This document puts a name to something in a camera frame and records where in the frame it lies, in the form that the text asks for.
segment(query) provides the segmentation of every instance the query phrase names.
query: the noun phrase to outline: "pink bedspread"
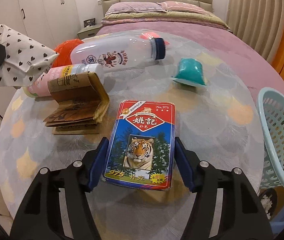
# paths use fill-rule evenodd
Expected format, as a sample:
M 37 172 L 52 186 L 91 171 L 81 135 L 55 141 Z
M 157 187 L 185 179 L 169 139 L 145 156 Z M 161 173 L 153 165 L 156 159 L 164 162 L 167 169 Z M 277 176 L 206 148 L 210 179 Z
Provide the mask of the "pink bedspread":
M 274 68 L 250 46 L 226 30 L 180 22 L 137 22 L 105 26 L 98 35 L 137 29 L 182 36 L 206 47 L 242 79 L 254 102 L 263 87 L 271 87 L 284 94 L 284 81 Z

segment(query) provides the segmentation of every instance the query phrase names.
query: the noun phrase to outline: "folded brown paper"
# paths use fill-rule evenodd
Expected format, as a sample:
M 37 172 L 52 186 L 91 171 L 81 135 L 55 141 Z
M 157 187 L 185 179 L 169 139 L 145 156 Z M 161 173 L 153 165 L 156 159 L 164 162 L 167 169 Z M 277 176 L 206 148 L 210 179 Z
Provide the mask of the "folded brown paper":
M 76 131 L 88 133 L 95 130 L 94 127 L 102 122 L 109 107 L 109 96 L 94 72 L 68 75 L 48 82 L 48 88 L 52 97 L 58 102 L 59 107 L 48 116 L 44 122 L 48 127 L 64 127 L 62 130 L 55 129 L 53 133 L 77 134 Z

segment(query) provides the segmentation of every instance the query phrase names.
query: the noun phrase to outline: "patterned tablecloth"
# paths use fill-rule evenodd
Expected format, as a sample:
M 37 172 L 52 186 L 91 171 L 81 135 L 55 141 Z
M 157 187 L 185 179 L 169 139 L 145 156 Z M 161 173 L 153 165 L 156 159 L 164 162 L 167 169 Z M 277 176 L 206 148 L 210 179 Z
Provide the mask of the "patterned tablecloth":
M 130 31 L 130 34 L 141 31 Z M 201 160 L 216 168 L 240 167 L 257 191 L 264 157 L 262 129 L 251 94 L 241 79 L 206 48 L 188 39 L 161 33 L 167 55 L 157 65 L 107 73 L 104 87 L 110 107 L 99 135 L 52 135 L 43 120 L 56 108 L 51 98 L 34 99 L 19 89 L 0 128 L 0 187 L 14 217 L 26 190 L 42 167 L 57 170 L 81 160 L 103 136 L 110 137 L 117 109 L 125 99 L 171 102 L 176 107 L 176 136 Z M 182 57 L 200 61 L 209 80 L 207 89 L 172 82 Z M 87 199 L 102 239 L 180 239 L 195 194 L 183 185 L 174 167 L 169 191 L 118 187 L 100 181 Z M 221 210 L 218 192 L 211 233 Z M 64 230 L 71 236 L 66 203 L 61 196 Z

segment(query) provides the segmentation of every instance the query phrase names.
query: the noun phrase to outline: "laundry basket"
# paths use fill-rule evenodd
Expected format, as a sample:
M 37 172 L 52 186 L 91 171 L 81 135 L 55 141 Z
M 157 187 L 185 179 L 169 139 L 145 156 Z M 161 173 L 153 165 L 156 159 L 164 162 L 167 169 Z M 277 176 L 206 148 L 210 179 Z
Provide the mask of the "laundry basket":
M 284 187 L 284 95 L 272 88 L 263 88 L 257 108 L 266 151 L 260 188 Z

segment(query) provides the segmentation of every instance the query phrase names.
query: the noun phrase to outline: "black handle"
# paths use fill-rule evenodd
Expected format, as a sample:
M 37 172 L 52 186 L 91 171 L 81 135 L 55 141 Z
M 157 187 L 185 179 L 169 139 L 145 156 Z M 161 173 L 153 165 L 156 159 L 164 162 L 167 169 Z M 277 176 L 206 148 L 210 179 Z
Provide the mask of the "black handle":
M 25 19 L 25 13 L 24 13 L 24 9 L 21 10 L 23 12 L 23 19 Z

